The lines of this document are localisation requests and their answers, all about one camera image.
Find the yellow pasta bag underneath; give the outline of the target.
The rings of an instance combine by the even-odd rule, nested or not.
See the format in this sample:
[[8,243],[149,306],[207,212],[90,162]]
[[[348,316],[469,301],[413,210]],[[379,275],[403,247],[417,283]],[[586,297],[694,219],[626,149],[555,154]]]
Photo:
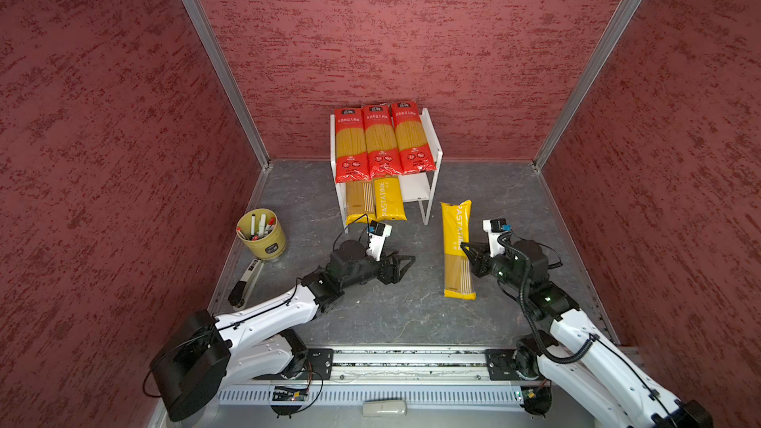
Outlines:
[[461,248],[470,242],[471,200],[459,205],[441,203],[444,247],[444,295],[448,298],[475,300],[470,261]]

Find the yellow pasta bag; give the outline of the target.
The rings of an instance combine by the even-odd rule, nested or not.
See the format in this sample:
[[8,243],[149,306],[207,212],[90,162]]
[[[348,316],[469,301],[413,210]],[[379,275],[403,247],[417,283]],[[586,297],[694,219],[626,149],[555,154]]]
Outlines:
[[346,224],[376,220],[375,188],[370,180],[346,183]]
[[406,221],[402,189],[396,176],[374,180],[376,218],[378,221]]

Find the yellow pasta bag front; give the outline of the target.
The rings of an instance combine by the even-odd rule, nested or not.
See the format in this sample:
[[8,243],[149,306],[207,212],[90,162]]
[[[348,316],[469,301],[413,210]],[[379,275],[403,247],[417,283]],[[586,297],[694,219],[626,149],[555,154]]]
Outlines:
[[375,188],[370,180],[346,183],[346,224],[376,220]]

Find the red spaghetti bag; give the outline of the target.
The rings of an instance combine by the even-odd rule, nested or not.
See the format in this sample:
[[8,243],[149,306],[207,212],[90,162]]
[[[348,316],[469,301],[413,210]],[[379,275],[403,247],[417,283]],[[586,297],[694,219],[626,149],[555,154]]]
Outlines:
[[434,172],[435,160],[414,101],[392,103],[392,122],[404,174]]
[[388,105],[362,108],[371,178],[401,176],[402,161]]
[[361,108],[339,108],[335,117],[336,182],[369,180],[370,166]]

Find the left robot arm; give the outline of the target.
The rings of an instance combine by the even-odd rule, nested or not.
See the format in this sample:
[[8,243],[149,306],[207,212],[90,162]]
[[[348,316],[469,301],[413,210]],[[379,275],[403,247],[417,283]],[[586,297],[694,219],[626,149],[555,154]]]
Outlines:
[[149,364],[166,417],[196,422],[224,388],[260,376],[299,376],[308,350],[294,327],[328,312],[349,287],[399,283],[415,261],[396,252],[375,259],[360,242],[345,241],[325,267],[280,296],[239,312],[190,314]]

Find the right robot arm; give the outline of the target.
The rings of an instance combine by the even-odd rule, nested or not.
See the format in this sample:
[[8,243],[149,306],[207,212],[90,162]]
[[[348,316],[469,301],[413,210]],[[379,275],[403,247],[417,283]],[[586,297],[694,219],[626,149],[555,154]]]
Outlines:
[[525,380],[544,378],[583,406],[598,427],[711,427],[699,402],[683,401],[636,366],[608,340],[590,316],[550,279],[557,265],[533,240],[497,237],[489,244],[462,243],[476,277],[490,275],[515,290],[531,334],[514,352]]

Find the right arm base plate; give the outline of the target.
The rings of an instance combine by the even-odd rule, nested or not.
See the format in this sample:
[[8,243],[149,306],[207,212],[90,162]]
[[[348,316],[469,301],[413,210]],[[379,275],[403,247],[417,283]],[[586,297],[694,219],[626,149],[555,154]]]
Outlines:
[[544,380],[537,359],[542,356],[538,349],[487,349],[486,367],[492,382],[536,382]]

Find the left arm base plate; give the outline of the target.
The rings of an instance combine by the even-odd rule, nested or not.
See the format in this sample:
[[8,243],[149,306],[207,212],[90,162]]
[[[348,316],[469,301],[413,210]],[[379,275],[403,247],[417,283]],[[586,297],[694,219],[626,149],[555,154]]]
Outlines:
[[309,348],[306,357],[279,374],[264,374],[256,380],[330,380],[335,351],[328,348]]

